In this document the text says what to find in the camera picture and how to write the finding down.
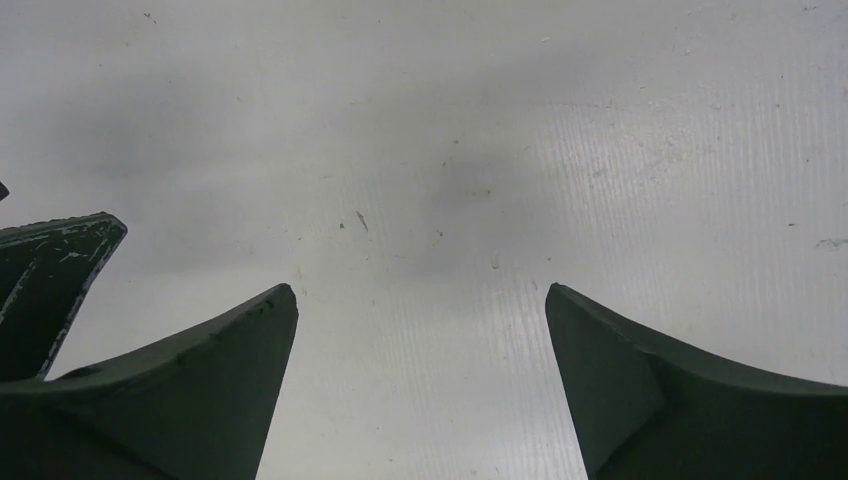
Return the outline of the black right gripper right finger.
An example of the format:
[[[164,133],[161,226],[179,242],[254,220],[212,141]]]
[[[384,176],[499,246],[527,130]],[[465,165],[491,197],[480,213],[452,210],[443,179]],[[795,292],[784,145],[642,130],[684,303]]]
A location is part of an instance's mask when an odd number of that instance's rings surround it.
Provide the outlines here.
[[[553,284],[545,313],[592,479],[843,479],[847,390],[745,365]]]

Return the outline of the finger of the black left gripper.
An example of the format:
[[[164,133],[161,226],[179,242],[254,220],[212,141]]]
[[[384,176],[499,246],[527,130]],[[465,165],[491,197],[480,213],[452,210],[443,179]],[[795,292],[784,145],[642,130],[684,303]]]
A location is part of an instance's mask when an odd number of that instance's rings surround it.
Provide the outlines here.
[[[1,230],[1,380],[42,379],[127,234],[100,212]]]

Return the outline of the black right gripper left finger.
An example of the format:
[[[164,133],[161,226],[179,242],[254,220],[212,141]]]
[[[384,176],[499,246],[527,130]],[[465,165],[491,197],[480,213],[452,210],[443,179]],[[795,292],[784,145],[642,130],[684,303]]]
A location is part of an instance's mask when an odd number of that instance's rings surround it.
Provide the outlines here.
[[[298,321],[276,285],[196,326],[1,387],[5,479],[253,479]]]

